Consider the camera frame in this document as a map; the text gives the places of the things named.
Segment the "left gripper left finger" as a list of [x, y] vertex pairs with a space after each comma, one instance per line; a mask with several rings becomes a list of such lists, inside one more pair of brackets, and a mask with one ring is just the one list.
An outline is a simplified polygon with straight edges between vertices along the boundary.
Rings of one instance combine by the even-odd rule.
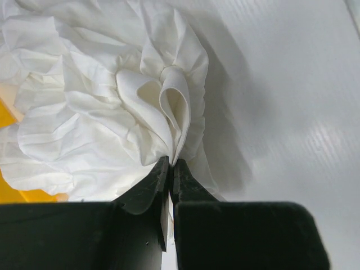
[[3, 204], [2, 269], [160, 269], [169, 161], [111, 202]]

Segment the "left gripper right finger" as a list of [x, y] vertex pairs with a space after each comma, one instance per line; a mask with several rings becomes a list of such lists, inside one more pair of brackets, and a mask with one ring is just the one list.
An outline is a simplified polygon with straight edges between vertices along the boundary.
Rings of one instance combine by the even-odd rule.
[[219, 201], [184, 160], [173, 173], [179, 269], [329, 269], [314, 218], [302, 205]]

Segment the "white skirt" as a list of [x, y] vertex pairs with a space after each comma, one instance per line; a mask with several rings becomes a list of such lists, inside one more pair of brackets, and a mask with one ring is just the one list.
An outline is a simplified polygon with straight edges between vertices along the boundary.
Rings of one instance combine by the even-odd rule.
[[1, 83], [23, 115], [1, 129], [4, 180], [110, 201], [167, 157], [216, 194], [203, 146], [208, 63], [163, 3], [2, 1]]

